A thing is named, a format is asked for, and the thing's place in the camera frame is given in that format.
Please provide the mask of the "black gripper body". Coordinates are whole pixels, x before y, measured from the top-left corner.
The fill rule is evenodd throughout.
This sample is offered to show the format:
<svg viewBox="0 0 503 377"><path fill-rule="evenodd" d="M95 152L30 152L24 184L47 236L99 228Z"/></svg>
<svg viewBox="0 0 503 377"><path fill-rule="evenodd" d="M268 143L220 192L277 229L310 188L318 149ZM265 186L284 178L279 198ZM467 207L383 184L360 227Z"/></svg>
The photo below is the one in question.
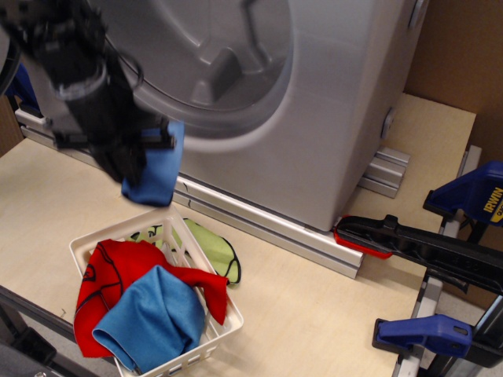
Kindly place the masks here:
<svg viewBox="0 0 503 377"><path fill-rule="evenodd" d="M97 71L79 82L51 85L76 126L54 126L59 148L116 150L122 146L173 149L176 136L168 131L164 116L134 102L134 91L119 63L98 65Z"/></svg>

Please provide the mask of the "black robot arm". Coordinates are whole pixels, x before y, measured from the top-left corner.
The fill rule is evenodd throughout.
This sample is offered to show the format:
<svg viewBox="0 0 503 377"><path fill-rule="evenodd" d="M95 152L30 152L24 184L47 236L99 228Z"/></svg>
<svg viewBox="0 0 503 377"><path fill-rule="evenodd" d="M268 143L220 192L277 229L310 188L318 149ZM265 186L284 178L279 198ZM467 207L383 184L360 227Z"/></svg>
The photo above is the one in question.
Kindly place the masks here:
<svg viewBox="0 0 503 377"><path fill-rule="evenodd" d="M114 181L138 186L147 149L175 147L167 118L135 104L121 55L89 2L3 1L1 26L43 69L74 119L73 126L52 127L59 149L86 148Z"/></svg>

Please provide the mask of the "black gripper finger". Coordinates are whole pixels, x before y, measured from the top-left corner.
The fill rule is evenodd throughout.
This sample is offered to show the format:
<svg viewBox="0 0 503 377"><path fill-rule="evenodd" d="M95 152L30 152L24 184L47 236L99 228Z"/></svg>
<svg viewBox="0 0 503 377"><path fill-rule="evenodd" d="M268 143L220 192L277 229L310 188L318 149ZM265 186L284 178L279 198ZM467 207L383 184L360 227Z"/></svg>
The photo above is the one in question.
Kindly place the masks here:
<svg viewBox="0 0 503 377"><path fill-rule="evenodd" d="M113 181L118 183L123 182L123 174L117 167L112 152L100 145L90 145L90 154L99 167L108 174Z"/></svg>
<svg viewBox="0 0 503 377"><path fill-rule="evenodd" d="M119 148L120 173L130 185L136 186L140 184L145 166L146 155L141 145L122 145Z"/></svg>

